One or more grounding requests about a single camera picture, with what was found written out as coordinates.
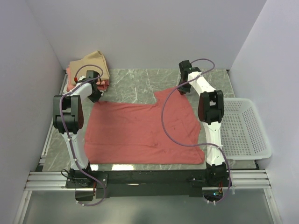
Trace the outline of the red t-shirt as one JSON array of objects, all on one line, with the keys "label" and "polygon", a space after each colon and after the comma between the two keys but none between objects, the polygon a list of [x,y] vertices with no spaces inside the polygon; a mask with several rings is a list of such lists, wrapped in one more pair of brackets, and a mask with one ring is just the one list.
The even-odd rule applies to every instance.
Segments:
[{"label": "red t-shirt", "polygon": [[187,97],[157,91],[154,104],[94,104],[84,150],[92,164],[202,164],[200,124]]}]

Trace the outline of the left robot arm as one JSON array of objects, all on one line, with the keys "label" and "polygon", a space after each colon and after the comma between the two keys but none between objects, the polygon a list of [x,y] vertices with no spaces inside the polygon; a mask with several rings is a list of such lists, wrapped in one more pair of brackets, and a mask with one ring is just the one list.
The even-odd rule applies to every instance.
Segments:
[{"label": "left robot arm", "polygon": [[102,72],[88,70],[83,78],[75,80],[75,87],[53,98],[53,126],[62,135],[70,156],[71,165],[67,172],[67,180],[84,188],[97,185],[105,187],[92,175],[82,134],[84,125],[82,101],[86,98],[93,103],[99,101],[101,92],[97,82],[101,80],[102,75]]}]

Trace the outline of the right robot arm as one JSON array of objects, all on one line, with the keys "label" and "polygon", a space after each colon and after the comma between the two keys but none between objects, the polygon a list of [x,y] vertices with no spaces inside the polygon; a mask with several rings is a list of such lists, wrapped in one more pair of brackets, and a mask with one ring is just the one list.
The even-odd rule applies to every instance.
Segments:
[{"label": "right robot arm", "polygon": [[198,67],[188,60],[179,63],[180,82],[178,91],[184,95],[194,88],[199,95],[198,118],[202,122],[207,146],[205,182],[209,186],[231,186],[228,160],[222,150],[221,121],[224,116],[224,95],[202,76]]}]

